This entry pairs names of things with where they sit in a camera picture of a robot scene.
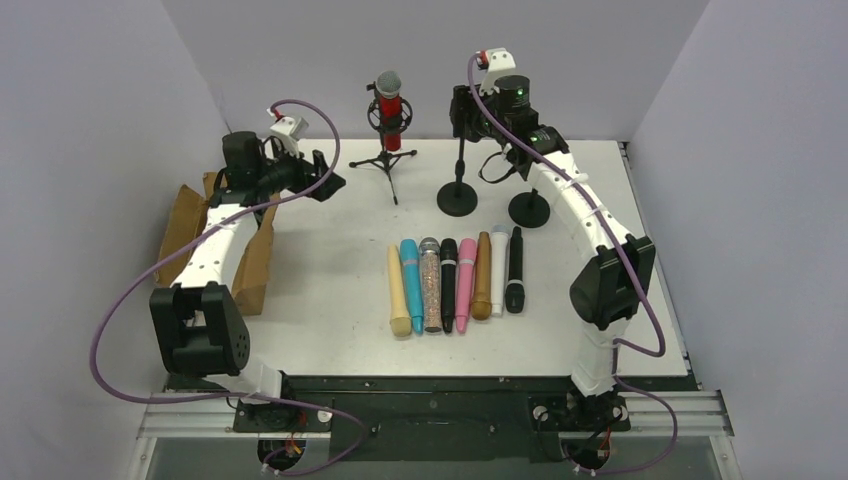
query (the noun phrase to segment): red microphone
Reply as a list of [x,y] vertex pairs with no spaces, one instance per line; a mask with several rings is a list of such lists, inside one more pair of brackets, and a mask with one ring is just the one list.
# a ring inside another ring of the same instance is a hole
[[[400,127],[403,111],[400,101],[400,77],[394,70],[387,70],[377,77],[375,82],[377,98],[380,103],[380,118],[383,128],[397,129]],[[384,135],[383,141],[386,150],[396,152],[400,150],[400,134],[392,133]]]

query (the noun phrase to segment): brown cardboard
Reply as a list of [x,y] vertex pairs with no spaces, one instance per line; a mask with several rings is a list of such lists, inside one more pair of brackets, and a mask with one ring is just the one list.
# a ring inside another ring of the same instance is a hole
[[[173,252],[185,246],[188,242],[197,238],[206,224],[206,210],[209,206],[208,200],[212,196],[212,188],[215,183],[215,172],[203,175],[203,187],[205,198],[186,185],[180,187],[177,198],[171,208],[168,217],[168,226],[165,229],[165,238],[159,248],[159,260],[167,257]],[[271,207],[265,211],[262,225],[248,243],[241,257],[238,271],[236,272],[233,285],[230,285],[230,293],[236,301],[242,315],[259,315],[265,303],[265,287],[270,280],[269,264],[271,262],[271,246],[274,242],[274,215],[277,207]],[[182,255],[175,261],[160,268],[153,274],[157,286],[167,287],[183,271],[191,252]]]

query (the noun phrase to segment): pink microphone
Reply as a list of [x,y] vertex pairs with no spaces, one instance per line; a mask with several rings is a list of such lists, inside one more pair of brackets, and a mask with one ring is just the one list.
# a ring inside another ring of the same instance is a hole
[[456,283],[456,330],[465,333],[468,326],[468,309],[471,305],[471,284],[474,280],[474,260],[477,242],[465,238],[459,244],[459,281]]

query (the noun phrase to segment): white table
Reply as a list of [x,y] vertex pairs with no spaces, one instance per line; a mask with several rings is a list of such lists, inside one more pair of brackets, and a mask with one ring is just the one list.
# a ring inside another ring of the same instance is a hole
[[[602,201],[637,237],[643,227],[616,142],[569,142],[581,170]],[[332,159],[332,140],[304,140],[302,151],[321,149]],[[418,155],[392,171],[399,206],[385,175],[348,162],[375,156],[376,140],[344,140],[338,166],[347,186],[325,203],[298,200],[280,207],[265,311],[247,317],[251,355],[294,375],[564,376],[572,371],[582,320],[568,289],[583,267],[558,217],[536,230],[524,229],[527,302],[521,315],[505,312],[486,322],[469,320],[460,335],[397,339],[389,327],[386,247],[404,238],[477,238],[493,225],[513,226],[507,204],[529,190],[518,175],[499,185],[477,177],[494,142],[467,144],[466,181],[477,190],[471,215],[452,218],[436,206],[436,192],[453,179],[455,140],[404,140]],[[487,178],[506,162],[493,159]],[[649,299],[659,316],[668,353],[653,359],[624,349],[623,375],[677,376],[687,371],[656,270]],[[656,348],[644,308],[626,338]]]

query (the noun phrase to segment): gold microphone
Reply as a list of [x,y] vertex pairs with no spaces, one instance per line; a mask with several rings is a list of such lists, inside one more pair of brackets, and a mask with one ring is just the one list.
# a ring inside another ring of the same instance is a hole
[[486,320],[492,314],[492,243],[489,232],[480,232],[475,268],[471,316],[475,320]]

